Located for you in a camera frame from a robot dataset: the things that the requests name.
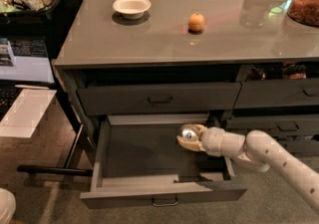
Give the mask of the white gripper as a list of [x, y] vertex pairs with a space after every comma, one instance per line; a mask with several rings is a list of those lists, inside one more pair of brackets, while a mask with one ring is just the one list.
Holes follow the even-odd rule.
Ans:
[[207, 128], [202, 124], [189, 123], [181, 127], [181, 134], [194, 133], [199, 138], [177, 137], [180, 146], [191, 151], [205, 151], [212, 156], [237, 157], [244, 152], [245, 136], [227, 132], [222, 128]]

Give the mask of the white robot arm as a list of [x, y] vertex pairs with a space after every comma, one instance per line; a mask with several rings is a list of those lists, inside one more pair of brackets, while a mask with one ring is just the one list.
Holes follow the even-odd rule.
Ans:
[[291, 155], [266, 132], [253, 130], [241, 135], [215, 126], [185, 124], [176, 138], [185, 149], [228, 157], [253, 171], [275, 169], [319, 213], [319, 174]]

